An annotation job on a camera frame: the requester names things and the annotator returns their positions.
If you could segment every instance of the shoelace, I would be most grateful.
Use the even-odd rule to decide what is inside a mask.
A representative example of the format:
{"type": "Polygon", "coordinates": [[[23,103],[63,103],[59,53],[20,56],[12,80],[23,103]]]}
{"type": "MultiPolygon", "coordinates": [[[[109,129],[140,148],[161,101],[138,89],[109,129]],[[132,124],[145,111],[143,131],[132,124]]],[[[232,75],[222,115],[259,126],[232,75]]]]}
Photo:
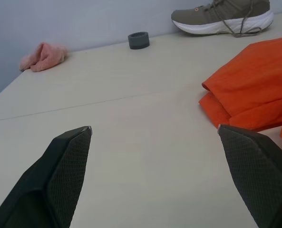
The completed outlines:
{"type": "Polygon", "coordinates": [[[223,19],[223,17],[220,15],[220,13],[217,10],[217,5],[222,3],[224,0],[213,0],[212,4],[209,4],[206,6],[207,10],[213,8],[217,14],[217,16],[219,17],[220,20],[222,20],[223,24],[230,30],[230,32],[225,32],[227,34],[231,34],[232,36],[239,38],[239,37],[252,37],[252,36],[257,36],[258,34],[260,34],[262,32],[262,28],[261,27],[254,27],[251,28],[249,30],[247,30],[246,32],[242,32],[243,30],[243,26],[244,26],[244,22],[245,20],[249,17],[249,15],[251,14],[251,12],[253,11],[253,5],[254,2],[253,0],[251,0],[251,7],[249,12],[246,14],[246,16],[243,18],[242,22],[241,22],[241,28],[240,28],[240,33],[235,33],[231,27],[225,22],[225,20],[223,19]]]}

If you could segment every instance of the white shoe sole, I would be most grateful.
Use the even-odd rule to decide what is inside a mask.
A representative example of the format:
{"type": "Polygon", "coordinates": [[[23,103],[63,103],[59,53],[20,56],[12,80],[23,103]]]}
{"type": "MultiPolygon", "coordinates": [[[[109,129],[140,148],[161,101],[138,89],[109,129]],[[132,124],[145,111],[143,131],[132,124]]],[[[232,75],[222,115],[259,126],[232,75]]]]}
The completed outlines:
{"type": "MultiPolygon", "coordinates": [[[[242,20],[243,18],[230,19],[230,20],[225,20],[225,22],[235,33],[240,33],[242,20]]],[[[254,27],[261,27],[262,29],[265,29],[266,27],[268,27],[273,23],[273,20],[274,20],[274,14],[271,10],[267,11],[262,15],[247,18],[244,21],[242,32],[246,32],[254,27]]],[[[192,34],[205,35],[205,34],[230,32],[222,21],[211,23],[211,24],[205,24],[205,25],[186,25],[176,22],[174,20],[173,23],[179,29],[192,34]]]]}

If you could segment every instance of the white wall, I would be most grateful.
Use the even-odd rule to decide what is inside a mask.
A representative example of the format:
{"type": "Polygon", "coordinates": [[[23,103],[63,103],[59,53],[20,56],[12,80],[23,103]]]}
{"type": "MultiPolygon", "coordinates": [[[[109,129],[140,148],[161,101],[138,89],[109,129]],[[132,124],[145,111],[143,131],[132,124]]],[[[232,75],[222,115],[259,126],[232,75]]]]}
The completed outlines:
{"type": "MultiPolygon", "coordinates": [[[[130,33],[150,36],[175,31],[175,9],[211,0],[0,0],[0,92],[18,75],[23,55],[42,41],[79,50],[126,41],[130,33]]],[[[282,0],[271,0],[275,12],[282,0]]]]}

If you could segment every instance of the orange cloth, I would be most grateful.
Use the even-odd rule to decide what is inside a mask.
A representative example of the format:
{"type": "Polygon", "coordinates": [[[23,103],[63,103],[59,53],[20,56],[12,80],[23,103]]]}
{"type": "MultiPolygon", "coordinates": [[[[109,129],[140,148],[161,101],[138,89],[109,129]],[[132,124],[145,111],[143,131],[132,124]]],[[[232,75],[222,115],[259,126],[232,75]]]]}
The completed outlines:
{"type": "Polygon", "coordinates": [[[282,125],[282,38],[249,45],[202,86],[199,103],[216,127],[282,125]]]}

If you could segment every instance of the pink cloth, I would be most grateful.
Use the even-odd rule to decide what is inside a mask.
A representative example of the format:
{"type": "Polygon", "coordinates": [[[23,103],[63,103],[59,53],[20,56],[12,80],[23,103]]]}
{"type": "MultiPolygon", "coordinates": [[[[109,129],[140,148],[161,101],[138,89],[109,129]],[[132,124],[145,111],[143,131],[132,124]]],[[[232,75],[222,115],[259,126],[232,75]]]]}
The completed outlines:
{"type": "Polygon", "coordinates": [[[31,68],[33,72],[49,69],[62,63],[68,51],[62,46],[52,46],[42,42],[32,55],[22,58],[19,69],[24,71],[31,68]]]}

